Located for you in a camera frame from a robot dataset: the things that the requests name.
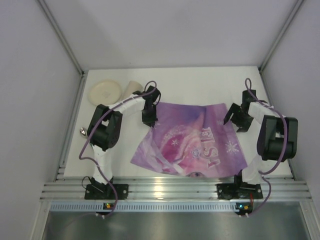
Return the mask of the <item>cream beige cup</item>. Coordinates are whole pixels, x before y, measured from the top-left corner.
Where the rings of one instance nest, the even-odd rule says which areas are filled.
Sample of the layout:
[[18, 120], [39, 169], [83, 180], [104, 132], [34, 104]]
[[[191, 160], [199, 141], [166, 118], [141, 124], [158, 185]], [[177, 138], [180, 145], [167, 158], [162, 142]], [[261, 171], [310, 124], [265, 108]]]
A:
[[133, 92], [136, 91], [142, 91], [143, 90], [143, 86], [134, 80], [129, 81], [129, 83], [127, 84], [123, 94], [122, 94], [122, 100], [127, 99], [129, 96], [131, 96], [133, 94]]

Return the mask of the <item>purple Elsa placemat cloth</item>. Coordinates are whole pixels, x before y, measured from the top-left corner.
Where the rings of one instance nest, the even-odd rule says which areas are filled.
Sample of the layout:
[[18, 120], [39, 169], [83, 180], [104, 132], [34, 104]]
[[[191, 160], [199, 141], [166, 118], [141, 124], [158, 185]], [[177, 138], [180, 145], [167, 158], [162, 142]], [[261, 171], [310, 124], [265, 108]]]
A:
[[161, 174], [227, 178], [248, 165], [224, 103], [206, 106], [161, 102], [157, 121], [131, 163]]

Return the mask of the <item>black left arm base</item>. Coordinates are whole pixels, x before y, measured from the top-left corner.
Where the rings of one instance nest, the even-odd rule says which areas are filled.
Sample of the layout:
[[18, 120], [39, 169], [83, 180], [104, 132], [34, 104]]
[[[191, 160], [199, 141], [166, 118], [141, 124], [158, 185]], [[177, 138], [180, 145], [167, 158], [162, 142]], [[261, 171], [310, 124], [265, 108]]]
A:
[[125, 200], [129, 194], [128, 184], [114, 184], [115, 191], [110, 185], [94, 185], [88, 184], [86, 186], [84, 199], [85, 200], [115, 200], [117, 193], [118, 200]]

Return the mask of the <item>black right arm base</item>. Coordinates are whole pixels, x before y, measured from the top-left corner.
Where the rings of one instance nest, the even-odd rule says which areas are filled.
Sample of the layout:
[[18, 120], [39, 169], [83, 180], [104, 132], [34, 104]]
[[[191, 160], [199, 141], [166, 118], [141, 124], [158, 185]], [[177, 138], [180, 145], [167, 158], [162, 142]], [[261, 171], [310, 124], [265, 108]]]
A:
[[241, 183], [220, 183], [216, 185], [217, 197], [219, 200], [254, 200], [263, 199], [263, 193], [260, 184]]

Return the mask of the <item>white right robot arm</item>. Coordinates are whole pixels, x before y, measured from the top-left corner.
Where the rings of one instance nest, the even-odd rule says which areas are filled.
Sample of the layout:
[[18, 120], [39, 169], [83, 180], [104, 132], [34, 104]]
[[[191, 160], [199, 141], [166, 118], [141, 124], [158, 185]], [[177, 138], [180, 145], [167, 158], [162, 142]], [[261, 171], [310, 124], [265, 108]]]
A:
[[241, 105], [231, 105], [223, 123], [229, 121], [238, 127], [239, 133], [246, 133], [253, 121], [260, 124], [257, 155], [240, 172], [245, 183], [258, 184], [262, 176], [272, 173], [280, 163], [297, 153], [298, 120], [283, 116], [267, 102], [258, 100], [255, 90], [244, 90]]

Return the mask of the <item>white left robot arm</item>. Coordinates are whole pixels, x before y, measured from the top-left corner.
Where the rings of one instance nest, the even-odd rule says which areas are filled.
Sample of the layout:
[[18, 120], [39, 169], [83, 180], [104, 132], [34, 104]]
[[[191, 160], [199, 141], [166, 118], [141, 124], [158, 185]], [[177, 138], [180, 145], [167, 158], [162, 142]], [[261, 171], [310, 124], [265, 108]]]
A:
[[153, 128], [158, 121], [157, 99], [160, 97], [161, 92], [151, 85], [118, 103], [96, 107], [87, 129], [87, 140], [79, 154], [80, 160], [91, 160], [95, 164], [92, 175], [95, 182], [107, 185], [113, 179], [112, 148], [120, 138], [123, 119], [140, 112], [142, 123]]

